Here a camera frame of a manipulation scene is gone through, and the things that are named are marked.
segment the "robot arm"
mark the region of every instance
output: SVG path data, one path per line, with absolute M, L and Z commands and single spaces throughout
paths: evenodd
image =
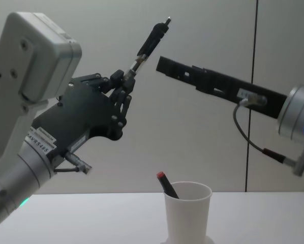
M 80 45 L 44 14 L 9 15 L 0 39 L 0 223 L 58 172 L 89 173 L 73 154 L 87 140 L 122 137 L 134 78 L 170 21 L 154 27 L 125 74 L 72 79 Z M 50 98 L 58 103 L 35 118 Z M 64 160 L 73 167 L 58 168 Z
M 304 144 L 304 86 L 295 87 L 289 96 L 264 89 L 218 72 L 189 67 L 165 57 L 160 57 L 157 71 L 188 83 L 200 92 L 236 103 L 233 118 L 240 133 L 248 143 L 263 154 L 293 168 L 293 173 L 304 172 L 304 150 L 298 160 L 256 146 L 243 132 L 236 120 L 236 112 L 244 106 L 278 120 L 280 135 Z

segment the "cable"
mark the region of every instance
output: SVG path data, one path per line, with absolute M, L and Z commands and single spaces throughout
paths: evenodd
M 235 126 L 237 126 L 239 132 L 241 133 L 241 135 L 244 137 L 244 139 L 251 145 L 253 146 L 255 149 L 259 150 L 261 153 L 263 152 L 263 149 L 261 149 L 259 146 L 257 146 L 254 142 L 252 142 L 248 136 L 244 133 L 244 131 L 242 130 L 242 128 L 240 127 L 238 120 L 237 120 L 237 111 L 238 109 L 241 107 L 240 104 L 237 104 L 237 106 L 235 106 L 234 110 L 233 110 L 233 121 Z
M 78 167 L 75 167 L 75 168 L 72 168 L 72 169 L 54 169 L 54 172 L 55 173 L 65 173 L 65 172 L 79 172 L 79 168 Z

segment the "pen in cup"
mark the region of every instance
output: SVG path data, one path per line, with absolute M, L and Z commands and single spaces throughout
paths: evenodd
M 170 184 L 168 178 L 166 177 L 166 175 L 163 171 L 161 171 L 157 174 L 157 178 L 158 178 L 165 194 L 167 194 L 170 197 L 179 199 L 176 191 L 174 190 L 174 188 Z

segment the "white paper cup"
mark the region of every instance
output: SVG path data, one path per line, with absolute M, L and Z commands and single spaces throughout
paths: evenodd
M 210 187 L 196 182 L 172 183 L 179 199 L 165 195 L 169 244 L 205 244 Z

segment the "table surface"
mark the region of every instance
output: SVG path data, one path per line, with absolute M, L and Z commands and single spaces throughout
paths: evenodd
M 304 193 L 213 193 L 215 244 L 304 243 Z M 160 244 L 161 193 L 34 195 L 0 225 L 0 244 Z

